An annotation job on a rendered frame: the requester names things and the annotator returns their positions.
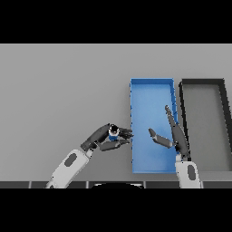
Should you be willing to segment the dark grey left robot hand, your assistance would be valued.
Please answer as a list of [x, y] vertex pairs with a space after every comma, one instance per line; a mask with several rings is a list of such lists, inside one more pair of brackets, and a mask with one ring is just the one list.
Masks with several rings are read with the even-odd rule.
[[81, 148], [84, 151], [89, 149], [97, 149], [100, 151], [115, 150], [121, 145], [129, 144], [129, 139], [133, 137], [132, 130], [119, 128], [120, 133], [116, 141], [109, 140], [109, 128], [112, 123], [105, 124], [96, 130], [84, 143], [81, 144]]

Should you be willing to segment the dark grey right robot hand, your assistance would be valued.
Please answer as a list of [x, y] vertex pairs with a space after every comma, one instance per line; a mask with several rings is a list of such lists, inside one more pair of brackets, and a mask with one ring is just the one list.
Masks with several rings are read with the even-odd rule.
[[165, 111], [168, 117], [169, 126], [171, 130], [172, 140], [162, 137], [155, 132], [152, 128], [149, 128], [149, 133], [152, 140], [168, 149], [174, 147], [176, 152], [180, 154], [182, 159], [191, 161], [189, 145], [184, 131], [180, 128], [179, 124], [174, 121], [174, 117], [168, 105], [165, 106]]

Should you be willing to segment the blue pipe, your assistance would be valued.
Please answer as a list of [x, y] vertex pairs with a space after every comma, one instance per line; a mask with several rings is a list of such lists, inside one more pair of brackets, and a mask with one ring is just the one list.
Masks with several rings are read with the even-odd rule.
[[118, 139], [119, 133], [119, 128], [116, 125], [112, 124], [109, 128], [109, 140], [116, 141]]

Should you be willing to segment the dark grey bin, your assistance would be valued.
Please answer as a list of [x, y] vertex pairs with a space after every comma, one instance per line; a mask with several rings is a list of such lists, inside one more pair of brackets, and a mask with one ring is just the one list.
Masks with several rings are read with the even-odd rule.
[[232, 118], [224, 79], [182, 79], [183, 127], [199, 171], [232, 171]]

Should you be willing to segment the blue bin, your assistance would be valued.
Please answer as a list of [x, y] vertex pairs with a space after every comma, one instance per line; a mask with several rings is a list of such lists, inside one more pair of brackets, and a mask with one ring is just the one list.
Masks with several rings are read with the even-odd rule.
[[155, 143], [149, 133], [172, 140], [171, 128], [165, 111], [168, 105], [174, 121], [178, 121], [176, 93], [172, 78], [130, 79], [130, 127], [132, 173], [176, 173], [176, 151]]

